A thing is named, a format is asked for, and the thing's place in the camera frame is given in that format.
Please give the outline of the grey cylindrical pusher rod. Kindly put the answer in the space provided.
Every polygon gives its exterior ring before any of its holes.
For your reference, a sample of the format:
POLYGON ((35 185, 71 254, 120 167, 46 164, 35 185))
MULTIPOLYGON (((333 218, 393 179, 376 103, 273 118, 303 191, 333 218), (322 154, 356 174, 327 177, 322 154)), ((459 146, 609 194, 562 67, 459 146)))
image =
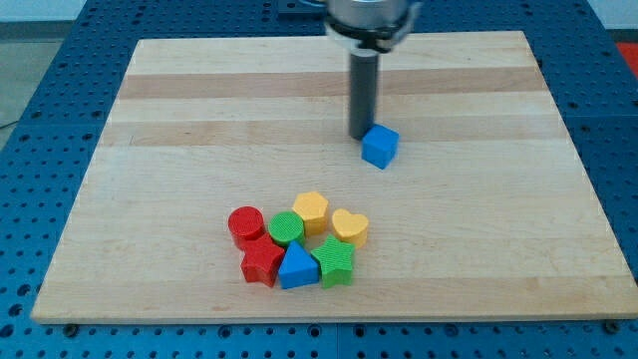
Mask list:
POLYGON ((361 141, 374 126, 378 90, 379 56, 350 56, 349 135, 361 141))

